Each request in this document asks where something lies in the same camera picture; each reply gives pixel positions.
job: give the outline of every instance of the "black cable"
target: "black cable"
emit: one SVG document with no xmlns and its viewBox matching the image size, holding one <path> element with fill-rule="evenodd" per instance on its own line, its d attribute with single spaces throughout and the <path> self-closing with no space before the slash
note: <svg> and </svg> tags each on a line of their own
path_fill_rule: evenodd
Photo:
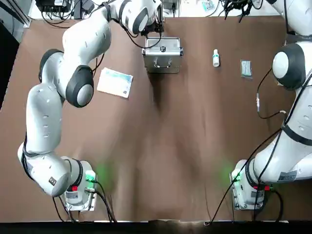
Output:
<svg viewBox="0 0 312 234">
<path fill-rule="evenodd" d="M 295 109 L 295 107 L 296 107 L 296 105 L 297 105 L 297 103 L 298 103 L 298 101 L 299 101 L 299 99 L 300 99 L 300 97 L 301 97 L 303 91 L 304 91 L 304 90 L 306 89 L 306 87 L 308 86 L 308 83 L 310 82 L 311 78 L 312 78 L 312 73 L 310 74 L 310 76 L 309 76 L 309 78 L 306 80 L 306 82 L 303 84 L 303 86 L 302 86 L 302 88 L 301 88 L 301 90 L 300 90 L 300 92 L 299 92 L 299 94 L 298 94 L 298 97 L 295 99 L 295 101 L 294 101 L 294 103 L 293 103 L 293 106 L 292 106 L 292 108 L 291 108 L 291 111 L 290 111 L 290 113 L 289 113 L 287 119 L 285 120 L 285 123 L 284 123 L 285 125 L 286 125 L 286 124 L 289 122 L 289 120 L 291 119 L 291 117 L 292 117 L 292 115 L 293 115 L 293 111 L 294 111 L 294 109 Z"/>
<path fill-rule="evenodd" d="M 261 8 L 262 5 L 263 5 L 263 0 L 261 1 L 261 4 L 260 4 L 259 8 L 256 8 L 256 7 L 254 6 L 254 2 L 252 2 L 252 3 L 253 3 L 253 7 L 254 7 L 256 10 L 260 10 L 260 8 Z"/>
<path fill-rule="evenodd" d="M 43 20 L 44 20 L 45 22 L 47 22 L 49 25 L 51 25 L 51 26 L 53 26 L 53 27 L 56 27 L 56 28 L 64 28 L 64 29 L 70 28 L 70 27 L 57 26 L 57 25 L 55 25 L 56 23 L 51 23 L 51 22 L 49 22 L 49 21 L 46 20 L 46 18 L 43 16 L 43 12 L 41 12 L 41 16 L 42 16 L 42 18 L 43 18 Z"/>
<path fill-rule="evenodd" d="M 208 225 L 211 225 L 212 222 L 214 221 L 216 214 L 218 213 L 221 204 L 226 196 L 226 194 L 228 193 L 228 191 L 231 189 L 232 185 L 234 184 L 234 182 L 236 181 L 236 178 L 239 176 L 239 174 L 241 173 L 241 171 L 245 168 L 245 166 L 247 165 L 247 163 L 250 161 L 250 159 L 252 158 L 252 156 L 258 151 L 258 149 L 260 149 L 260 147 L 266 143 L 269 139 L 271 139 L 271 137 L 275 136 L 279 131 L 281 131 L 281 128 L 279 128 L 276 132 L 274 132 L 272 135 L 270 135 L 268 138 L 266 138 L 260 145 L 258 145 L 258 147 L 252 152 L 252 154 L 249 156 L 249 158 L 246 160 L 246 162 L 244 163 L 244 165 L 242 166 L 242 168 L 240 169 L 239 173 L 235 176 L 235 178 L 233 179 L 233 181 L 231 182 L 230 186 L 228 187 L 228 189 L 226 190 L 225 194 L 223 195 L 223 198 L 221 199 L 219 206 L 212 218 L 212 220 L 208 223 Z"/>
<path fill-rule="evenodd" d="M 103 55 L 102 55 L 101 60 L 99 61 L 99 63 L 98 63 L 98 58 L 97 58 L 97 60 L 96 60 L 96 67 L 92 70 L 94 73 L 97 71 L 97 68 L 100 67 L 100 65 L 101 65 L 101 63 L 102 63 L 102 61 L 103 61 L 103 58 L 104 58 L 104 53 L 103 53 Z"/>
<path fill-rule="evenodd" d="M 132 37 L 130 36 L 130 33 L 128 30 L 126 30 L 126 33 L 127 35 L 129 36 L 130 40 L 133 42 L 134 45 L 136 45 L 137 47 L 141 48 L 141 49 L 150 49 L 150 48 L 153 48 L 154 46 L 156 46 L 160 40 L 161 40 L 161 32 L 159 33 L 159 40 L 154 44 L 154 45 L 151 45 L 151 46 L 148 46 L 148 47 L 144 47 L 144 46 L 140 46 L 138 45 L 133 39 Z"/>
<path fill-rule="evenodd" d="M 272 68 L 270 68 L 268 70 L 268 72 L 265 74 L 265 76 L 262 78 L 262 80 L 260 81 L 260 83 L 258 84 L 258 87 L 257 87 L 257 93 L 256 93 L 256 101 L 257 101 L 257 114 L 258 116 L 261 118 L 261 119 L 269 119 L 269 118 L 272 118 L 278 114 L 285 114 L 285 117 L 286 117 L 286 111 L 278 111 L 270 116 L 267 116 L 267 117 L 262 117 L 261 114 L 260 114 L 260 97 L 259 97 L 259 89 L 260 89 L 260 86 L 262 84 L 262 82 L 265 80 L 265 78 L 268 76 L 268 74 L 272 71 Z"/>
<path fill-rule="evenodd" d="M 286 33 L 288 34 L 289 33 L 289 27 L 288 27 L 286 0 L 284 0 L 284 11 L 285 11 Z"/>
<path fill-rule="evenodd" d="M 109 209 L 109 205 L 108 205 L 108 203 L 107 203 L 106 198 L 105 198 L 99 191 L 95 191 L 95 193 L 96 193 L 97 195 L 99 195 L 99 197 L 103 200 L 103 202 L 104 202 L 104 204 L 105 204 L 105 206 L 106 206 L 106 208 L 107 208 L 108 216 L 110 216 L 110 217 L 112 218 L 112 220 L 113 220 L 115 223 L 117 223 L 117 220 L 115 219 L 115 216 L 112 214 L 111 210 Z"/>
<path fill-rule="evenodd" d="M 205 17 L 212 16 L 212 15 L 217 11 L 217 9 L 219 8 L 220 2 L 221 2 L 221 0 L 218 1 L 218 4 L 217 4 L 217 6 L 216 6 L 214 12 L 212 12 L 210 15 L 207 15 L 207 16 L 205 16 Z"/>
<path fill-rule="evenodd" d="M 101 187 L 101 190 L 102 190 L 102 192 L 103 192 L 103 196 L 104 196 L 104 198 L 107 200 L 106 195 L 105 195 L 104 188 L 103 188 L 103 186 L 101 185 L 101 183 L 98 182 L 97 180 L 92 180 L 91 182 L 92 182 L 92 183 L 95 183 L 95 184 L 98 184 L 98 185 Z M 111 217 L 110 214 L 109 214 L 110 207 L 106 207 L 106 210 L 107 210 L 108 218 L 109 218 L 110 222 L 112 222 L 112 217 Z"/>
<path fill-rule="evenodd" d="M 279 138 L 281 136 L 282 132 L 280 131 L 278 136 L 277 136 L 277 140 L 276 140 L 276 143 L 274 144 L 274 147 L 273 147 L 273 150 L 271 152 L 271 155 L 265 165 L 265 167 L 263 168 L 262 172 L 260 173 L 259 177 L 258 177 L 258 186 L 257 186 L 257 192 L 256 192 L 256 195 L 255 195 L 255 202 L 254 202 L 254 208 L 253 208 L 253 221 L 255 221 L 255 218 L 256 218 L 256 211 L 255 211 L 255 207 L 257 205 L 257 201 L 258 201 L 258 196 L 259 196 L 259 187 L 260 187 L 260 182 L 261 182 L 261 177 L 263 175 L 263 173 L 265 172 L 265 170 L 267 169 L 269 163 L 271 162 L 271 159 L 273 157 L 273 154 L 275 152 L 275 149 L 277 147 L 277 144 L 278 144 L 278 141 L 279 141 Z"/>
<path fill-rule="evenodd" d="M 94 5 L 99 6 L 99 4 L 95 3 L 94 1 L 90 0 Z"/>
<path fill-rule="evenodd" d="M 221 14 L 224 12 L 224 9 L 219 13 L 218 17 L 221 16 Z"/>
<path fill-rule="evenodd" d="M 176 14 L 176 4 L 175 3 L 172 3 L 172 13 L 175 17 L 175 14 Z"/>
<path fill-rule="evenodd" d="M 232 216 L 233 216 L 233 223 L 235 223 L 233 195 L 231 195 L 231 198 L 232 198 Z"/>
<path fill-rule="evenodd" d="M 8 3 L 8 5 L 10 5 L 11 10 L 13 10 L 11 4 L 7 0 L 6 2 Z M 12 36 L 14 34 L 14 30 L 15 30 L 15 22 L 14 22 L 14 17 L 12 16 L 12 33 L 11 33 Z"/>
<path fill-rule="evenodd" d="M 59 219 L 60 219 L 62 222 L 65 222 L 65 221 L 61 218 L 61 216 L 59 215 L 59 210 L 58 210 L 57 204 L 55 203 L 54 197 L 52 198 L 52 200 L 53 200 L 53 203 L 54 203 L 54 207 L 55 207 L 55 209 L 56 209 L 56 211 L 57 211 L 57 213 L 58 213 Z"/>
<path fill-rule="evenodd" d="M 63 203 L 63 201 L 62 201 L 62 199 L 60 198 L 60 196 L 59 196 L 58 198 L 59 198 L 60 202 L 62 203 L 62 206 L 63 206 L 65 212 L 66 212 L 66 213 L 68 214 L 68 216 L 70 217 L 71 221 L 72 221 L 73 223 L 77 223 L 77 221 L 73 218 L 72 212 L 71 212 L 71 211 L 67 211 L 67 209 L 66 209 L 66 207 L 65 207 L 65 205 L 64 205 L 64 203 Z"/>
<path fill-rule="evenodd" d="M 278 191 L 272 190 L 272 192 L 275 193 L 279 199 L 279 205 L 280 205 L 279 206 L 279 213 L 278 213 L 277 219 L 275 220 L 275 222 L 279 222 L 283 216 L 283 213 L 284 213 L 284 202 L 283 202 L 281 194 Z"/>
</svg>

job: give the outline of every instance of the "silver briefcase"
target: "silver briefcase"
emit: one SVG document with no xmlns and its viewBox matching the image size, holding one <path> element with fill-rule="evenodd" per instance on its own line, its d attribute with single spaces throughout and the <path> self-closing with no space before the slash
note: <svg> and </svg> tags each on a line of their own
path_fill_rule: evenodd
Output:
<svg viewBox="0 0 312 234">
<path fill-rule="evenodd" d="M 159 38 L 148 38 L 145 47 L 157 43 Z M 178 73 L 183 57 L 180 38 L 162 37 L 160 42 L 149 49 L 142 49 L 144 65 L 148 73 Z"/>
</svg>

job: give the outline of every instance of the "brown table surface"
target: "brown table surface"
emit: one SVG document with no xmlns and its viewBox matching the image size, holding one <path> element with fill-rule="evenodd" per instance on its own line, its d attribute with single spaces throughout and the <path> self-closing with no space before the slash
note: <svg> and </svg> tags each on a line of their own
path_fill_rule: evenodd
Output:
<svg viewBox="0 0 312 234">
<path fill-rule="evenodd" d="M 248 158 L 281 124 L 282 117 L 258 118 L 255 93 L 283 44 L 283 19 L 166 19 L 165 36 L 180 37 L 184 47 L 177 75 L 148 76 L 141 50 L 120 26 L 111 23 L 111 28 L 112 45 L 97 71 L 95 87 L 104 67 L 131 74 L 129 99 L 95 91 L 85 108 L 66 103 L 56 152 L 91 162 L 113 198 L 119 220 L 209 220 L 236 163 Z M 63 31 L 33 21 L 19 47 L 0 113 L 0 222 L 58 220 L 51 197 L 24 174 L 17 149 L 25 133 L 27 94 L 38 83 L 41 56 L 50 48 L 62 49 Z M 144 44 L 144 38 L 137 41 Z M 212 66 L 215 48 L 219 68 Z M 253 80 L 240 77 L 240 59 L 252 61 Z M 288 110 L 294 97 L 277 86 L 272 75 L 260 95 L 263 115 Z M 311 219 L 311 185 L 308 180 L 276 186 L 284 199 L 283 219 Z M 58 207 L 66 218 L 59 203 Z M 278 199 L 272 195 L 258 218 L 274 220 L 278 211 Z M 249 211 L 235 212 L 236 220 L 251 217 Z M 80 218 L 107 219 L 102 202 Z M 216 220 L 231 219 L 228 195 Z"/>
</svg>

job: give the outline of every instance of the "white bottle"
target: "white bottle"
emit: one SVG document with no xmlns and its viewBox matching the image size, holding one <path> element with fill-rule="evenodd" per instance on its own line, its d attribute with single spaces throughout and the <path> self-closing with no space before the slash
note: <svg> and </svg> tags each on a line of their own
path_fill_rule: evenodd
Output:
<svg viewBox="0 0 312 234">
<path fill-rule="evenodd" d="M 213 66 L 218 67 L 219 65 L 220 65 L 220 59 L 219 59 L 218 50 L 214 49 Z"/>
</svg>

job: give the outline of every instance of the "robotic arm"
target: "robotic arm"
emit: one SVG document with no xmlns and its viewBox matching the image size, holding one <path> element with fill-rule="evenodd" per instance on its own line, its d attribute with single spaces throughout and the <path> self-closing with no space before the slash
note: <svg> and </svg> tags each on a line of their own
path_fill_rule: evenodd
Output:
<svg viewBox="0 0 312 234">
<path fill-rule="evenodd" d="M 312 2 L 267 2 L 306 40 L 283 46 L 273 59 L 275 78 L 295 90 L 296 98 L 279 135 L 254 159 L 239 161 L 231 173 L 237 210 L 260 209 L 265 185 L 312 178 Z"/>
<path fill-rule="evenodd" d="M 105 53 L 111 44 L 110 21 L 118 22 L 132 34 L 147 34 L 157 22 L 160 0 L 110 0 L 88 19 L 65 31 L 64 52 L 47 51 L 40 63 L 41 84 L 28 94 L 26 136 L 18 157 L 27 175 L 52 197 L 65 195 L 71 210 L 89 210 L 96 179 L 91 165 L 54 153 L 60 143 L 62 104 L 86 106 L 94 92 L 91 60 Z"/>
</svg>

